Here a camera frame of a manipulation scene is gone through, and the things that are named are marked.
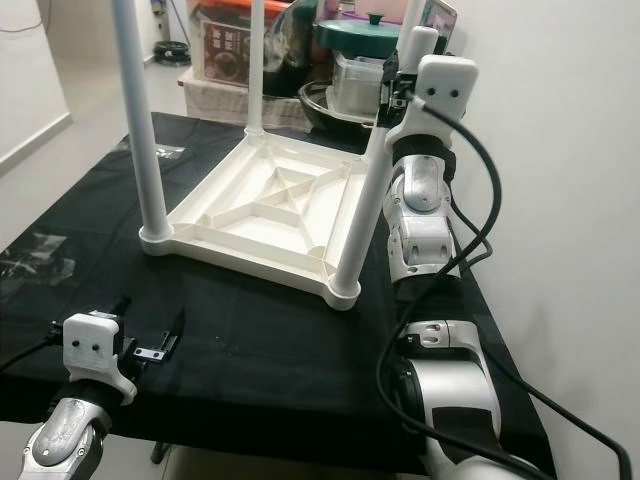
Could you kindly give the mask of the green pot lid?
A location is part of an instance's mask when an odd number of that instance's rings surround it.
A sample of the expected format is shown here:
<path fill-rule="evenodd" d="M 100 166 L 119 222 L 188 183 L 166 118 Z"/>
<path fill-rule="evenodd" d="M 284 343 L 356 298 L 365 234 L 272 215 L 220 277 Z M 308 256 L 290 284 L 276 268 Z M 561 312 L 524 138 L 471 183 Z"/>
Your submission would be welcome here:
<path fill-rule="evenodd" d="M 339 15 L 316 23 L 320 45 L 348 58 L 389 58 L 397 49 L 401 29 L 402 24 L 384 20 L 381 14 Z"/>

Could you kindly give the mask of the dark metal basin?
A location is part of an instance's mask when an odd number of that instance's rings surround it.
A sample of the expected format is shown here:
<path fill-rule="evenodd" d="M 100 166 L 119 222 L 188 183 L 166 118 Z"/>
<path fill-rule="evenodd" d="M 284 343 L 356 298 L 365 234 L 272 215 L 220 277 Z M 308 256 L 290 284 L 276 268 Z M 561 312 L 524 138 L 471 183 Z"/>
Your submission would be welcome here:
<path fill-rule="evenodd" d="M 325 134 L 333 140 L 367 140 L 375 127 L 372 116 L 342 113 L 330 105 L 334 100 L 329 88 L 332 83 L 314 81 L 303 84 L 297 91 L 297 99 L 312 132 Z"/>

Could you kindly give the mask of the clear plastic container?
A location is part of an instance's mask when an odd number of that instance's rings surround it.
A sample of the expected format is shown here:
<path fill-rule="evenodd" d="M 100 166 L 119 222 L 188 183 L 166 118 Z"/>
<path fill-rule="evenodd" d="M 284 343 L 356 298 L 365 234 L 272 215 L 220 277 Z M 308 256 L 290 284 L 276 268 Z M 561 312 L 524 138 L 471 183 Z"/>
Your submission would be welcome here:
<path fill-rule="evenodd" d="M 326 101 L 335 113 L 375 116 L 380 105 L 385 59 L 335 52 L 332 84 Z"/>

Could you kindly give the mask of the orange lid storage box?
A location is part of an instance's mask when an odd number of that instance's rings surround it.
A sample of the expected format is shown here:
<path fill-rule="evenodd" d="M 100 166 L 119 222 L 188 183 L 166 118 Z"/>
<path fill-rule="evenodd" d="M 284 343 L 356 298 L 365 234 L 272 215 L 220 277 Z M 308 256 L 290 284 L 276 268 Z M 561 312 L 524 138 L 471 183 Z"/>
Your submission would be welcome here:
<path fill-rule="evenodd" d="M 251 65 L 251 15 L 253 0 L 196 0 L 189 9 L 189 19 L 197 27 L 200 54 L 198 76 L 237 86 L 247 86 Z M 278 96 L 289 79 L 279 47 L 284 47 L 283 35 L 276 35 L 273 27 L 292 0 L 264 0 L 264 24 L 268 37 L 264 40 L 262 84 L 271 95 Z"/>

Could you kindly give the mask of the black tablecloth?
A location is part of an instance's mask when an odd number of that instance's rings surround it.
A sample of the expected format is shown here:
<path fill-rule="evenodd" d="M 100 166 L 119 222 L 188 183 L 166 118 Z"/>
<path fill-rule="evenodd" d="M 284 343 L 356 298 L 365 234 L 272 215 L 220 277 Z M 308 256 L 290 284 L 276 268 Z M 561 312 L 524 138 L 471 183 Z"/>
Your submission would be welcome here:
<path fill-rule="evenodd" d="M 148 367 L 111 431 L 237 454 L 419 474 L 419 453 L 375 388 L 374 364 L 396 323 L 379 225 L 355 307 L 177 255 L 142 251 L 131 154 L 109 143 L 90 172 L 9 246 L 67 236 L 77 261 L 56 285 L 3 279 L 0 351 L 14 355 L 52 321 L 129 296 L 125 333 L 154 346 L 175 315 L 186 329 L 172 360 Z"/>

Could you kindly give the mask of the white plastic children table top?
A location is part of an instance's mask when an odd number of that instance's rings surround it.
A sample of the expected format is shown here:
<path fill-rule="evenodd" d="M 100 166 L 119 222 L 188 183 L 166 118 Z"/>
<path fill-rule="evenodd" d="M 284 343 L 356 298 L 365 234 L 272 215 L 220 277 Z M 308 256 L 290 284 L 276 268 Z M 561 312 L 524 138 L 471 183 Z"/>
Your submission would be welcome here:
<path fill-rule="evenodd" d="M 324 300 L 369 166 L 362 154 L 282 134 L 260 140 L 244 134 L 166 209 L 173 236 L 150 255 L 209 262 Z"/>

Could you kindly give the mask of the beige cloth covered table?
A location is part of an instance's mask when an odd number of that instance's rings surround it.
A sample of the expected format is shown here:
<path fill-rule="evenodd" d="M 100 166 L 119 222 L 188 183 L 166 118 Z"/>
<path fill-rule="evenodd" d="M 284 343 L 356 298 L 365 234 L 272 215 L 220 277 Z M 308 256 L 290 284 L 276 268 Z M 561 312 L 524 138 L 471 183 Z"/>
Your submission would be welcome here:
<path fill-rule="evenodd" d="M 186 115 L 232 125 L 246 125 L 248 90 L 195 77 L 192 69 L 180 74 L 178 84 L 186 100 Z M 265 96 L 262 99 L 262 128 L 310 131 L 312 124 L 300 100 Z"/>

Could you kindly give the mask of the dark picture frame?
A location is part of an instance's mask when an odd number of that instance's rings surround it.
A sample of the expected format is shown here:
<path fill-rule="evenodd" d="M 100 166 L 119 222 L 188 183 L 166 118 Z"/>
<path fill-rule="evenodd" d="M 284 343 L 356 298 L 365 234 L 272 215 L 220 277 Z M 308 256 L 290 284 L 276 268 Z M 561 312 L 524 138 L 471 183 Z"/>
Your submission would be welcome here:
<path fill-rule="evenodd" d="M 419 26 L 434 28 L 439 36 L 452 36 L 460 13 L 447 0 L 422 0 Z"/>

